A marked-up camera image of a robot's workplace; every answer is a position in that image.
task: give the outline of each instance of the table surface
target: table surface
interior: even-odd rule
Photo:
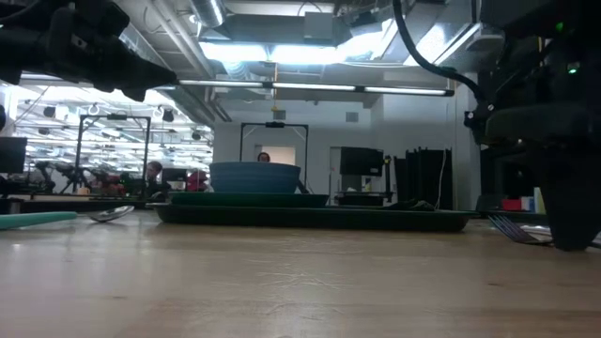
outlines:
[[[599,337],[601,252],[463,234],[159,224],[0,233],[0,337]]]

